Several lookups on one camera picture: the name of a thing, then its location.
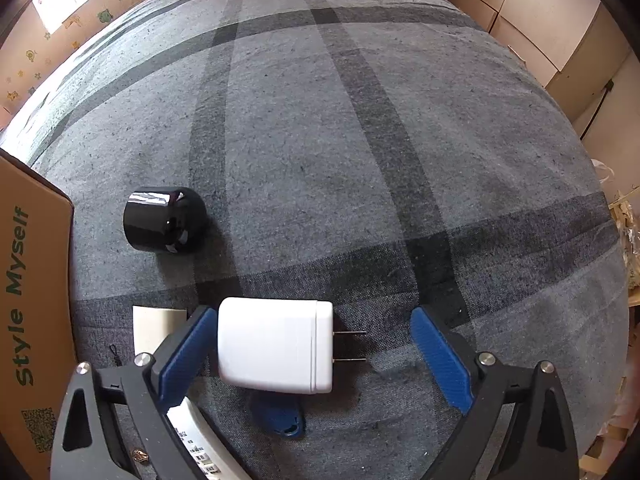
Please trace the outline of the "blue key fob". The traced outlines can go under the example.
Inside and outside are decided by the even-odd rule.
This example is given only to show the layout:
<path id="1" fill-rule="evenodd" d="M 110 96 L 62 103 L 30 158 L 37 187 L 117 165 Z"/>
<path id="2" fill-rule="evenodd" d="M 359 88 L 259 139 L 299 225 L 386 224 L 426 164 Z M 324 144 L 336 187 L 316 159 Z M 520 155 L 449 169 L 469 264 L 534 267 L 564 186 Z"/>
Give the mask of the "blue key fob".
<path id="1" fill-rule="evenodd" d="M 304 413 L 296 394 L 254 391 L 250 396 L 250 414 L 254 424 L 267 434 L 287 439 L 304 435 Z"/>

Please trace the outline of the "grey plaid bed sheet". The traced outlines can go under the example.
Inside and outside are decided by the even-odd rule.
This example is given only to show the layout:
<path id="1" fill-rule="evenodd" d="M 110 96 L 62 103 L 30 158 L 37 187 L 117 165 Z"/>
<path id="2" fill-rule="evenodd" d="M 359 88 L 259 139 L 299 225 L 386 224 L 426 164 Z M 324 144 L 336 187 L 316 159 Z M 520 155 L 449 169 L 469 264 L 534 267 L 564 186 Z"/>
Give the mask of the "grey plaid bed sheet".
<path id="1" fill-rule="evenodd" d="M 577 446 L 627 352 L 620 238 L 552 97 L 446 0 L 145 0 L 88 40 L 4 130 L 70 196 L 77 352 L 129 359 L 132 307 L 332 302 L 334 390 L 272 436 L 212 372 L 195 402 L 257 479 L 416 479 L 459 420 L 409 335 L 427 304 L 506 364 L 559 370 Z M 140 252 L 122 214 L 183 186 L 193 254 Z"/>

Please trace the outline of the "bronze figurine keychain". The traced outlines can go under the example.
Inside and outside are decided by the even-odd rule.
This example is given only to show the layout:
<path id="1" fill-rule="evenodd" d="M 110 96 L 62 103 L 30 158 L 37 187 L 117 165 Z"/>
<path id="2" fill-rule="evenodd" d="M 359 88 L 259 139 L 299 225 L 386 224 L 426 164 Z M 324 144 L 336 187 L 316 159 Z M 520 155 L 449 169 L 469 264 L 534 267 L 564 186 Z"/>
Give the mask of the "bronze figurine keychain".
<path id="1" fill-rule="evenodd" d="M 131 457 L 135 462 L 141 465 L 147 464 L 150 461 L 148 453 L 144 452 L 141 448 L 134 448 L 131 451 Z"/>

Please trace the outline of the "black cylindrical cap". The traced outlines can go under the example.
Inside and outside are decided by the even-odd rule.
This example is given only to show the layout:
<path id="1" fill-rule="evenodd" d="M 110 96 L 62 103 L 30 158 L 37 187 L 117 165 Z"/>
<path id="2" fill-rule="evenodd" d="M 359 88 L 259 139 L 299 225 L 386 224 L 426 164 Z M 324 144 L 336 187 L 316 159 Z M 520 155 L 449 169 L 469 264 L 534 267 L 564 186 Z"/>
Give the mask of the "black cylindrical cap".
<path id="1" fill-rule="evenodd" d="M 201 196 L 183 186 L 139 188 L 122 214 L 127 242 L 140 252 L 187 255 L 201 249 L 208 215 Z"/>

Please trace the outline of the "large white power adapter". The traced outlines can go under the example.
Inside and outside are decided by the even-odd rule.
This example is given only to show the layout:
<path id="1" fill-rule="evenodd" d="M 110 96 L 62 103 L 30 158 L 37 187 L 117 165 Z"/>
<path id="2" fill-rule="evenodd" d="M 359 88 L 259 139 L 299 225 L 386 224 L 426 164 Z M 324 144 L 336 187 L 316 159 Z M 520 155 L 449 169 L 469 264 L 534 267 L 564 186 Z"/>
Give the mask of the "large white power adapter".
<path id="1" fill-rule="evenodd" d="M 278 393 L 332 391 L 333 304 L 321 300 L 228 297 L 219 306 L 217 370 L 228 385 Z"/>

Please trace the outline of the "brown cardboard box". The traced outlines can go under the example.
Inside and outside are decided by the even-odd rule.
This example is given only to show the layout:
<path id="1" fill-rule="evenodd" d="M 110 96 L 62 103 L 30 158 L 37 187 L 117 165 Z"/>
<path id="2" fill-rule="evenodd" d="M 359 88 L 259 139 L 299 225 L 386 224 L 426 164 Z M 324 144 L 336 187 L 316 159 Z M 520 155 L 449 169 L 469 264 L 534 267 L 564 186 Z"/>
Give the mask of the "brown cardboard box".
<path id="1" fill-rule="evenodd" d="M 53 184 L 1 155 L 1 435 L 33 479 L 48 478 L 76 362 L 68 284 L 73 212 Z"/>

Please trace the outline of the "white remote control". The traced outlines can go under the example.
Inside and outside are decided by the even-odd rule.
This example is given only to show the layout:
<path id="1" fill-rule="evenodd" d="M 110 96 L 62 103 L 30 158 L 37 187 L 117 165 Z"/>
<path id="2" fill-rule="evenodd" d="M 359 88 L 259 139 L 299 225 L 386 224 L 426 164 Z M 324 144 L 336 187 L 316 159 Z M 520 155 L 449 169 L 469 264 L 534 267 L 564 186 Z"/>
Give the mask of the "white remote control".
<path id="1" fill-rule="evenodd" d="M 132 307 L 134 354 L 154 353 L 166 337 L 186 322 L 186 311 Z M 206 479 L 250 480 L 250 475 L 214 433 L 188 398 L 167 413 L 176 434 Z"/>

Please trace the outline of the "beige cabinet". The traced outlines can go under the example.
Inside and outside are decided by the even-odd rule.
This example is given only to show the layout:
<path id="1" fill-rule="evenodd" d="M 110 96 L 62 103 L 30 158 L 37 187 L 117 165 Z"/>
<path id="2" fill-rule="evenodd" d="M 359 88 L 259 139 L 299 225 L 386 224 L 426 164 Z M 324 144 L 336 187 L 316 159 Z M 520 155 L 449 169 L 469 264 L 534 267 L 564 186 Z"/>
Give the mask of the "beige cabinet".
<path id="1" fill-rule="evenodd" d="M 515 55 L 576 120 L 630 45 L 601 0 L 450 0 Z"/>

